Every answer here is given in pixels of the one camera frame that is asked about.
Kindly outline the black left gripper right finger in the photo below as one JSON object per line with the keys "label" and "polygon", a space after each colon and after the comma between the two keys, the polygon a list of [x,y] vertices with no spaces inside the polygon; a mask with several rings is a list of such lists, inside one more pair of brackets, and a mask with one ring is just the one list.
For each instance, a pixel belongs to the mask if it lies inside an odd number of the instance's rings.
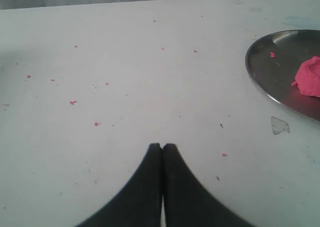
{"label": "black left gripper right finger", "polygon": [[167,227],[252,226],[203,187],[173,143],[162,149],[162,178]]}

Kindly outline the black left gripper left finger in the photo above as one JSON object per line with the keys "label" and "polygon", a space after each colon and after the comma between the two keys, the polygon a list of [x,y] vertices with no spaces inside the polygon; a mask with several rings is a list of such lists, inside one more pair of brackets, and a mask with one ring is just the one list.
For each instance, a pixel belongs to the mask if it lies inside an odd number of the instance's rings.
{"label": "black left gripper left finger", "polygon": [[125,186],[79,227],[159,227],[162,213],[162,148],[151,143]]}

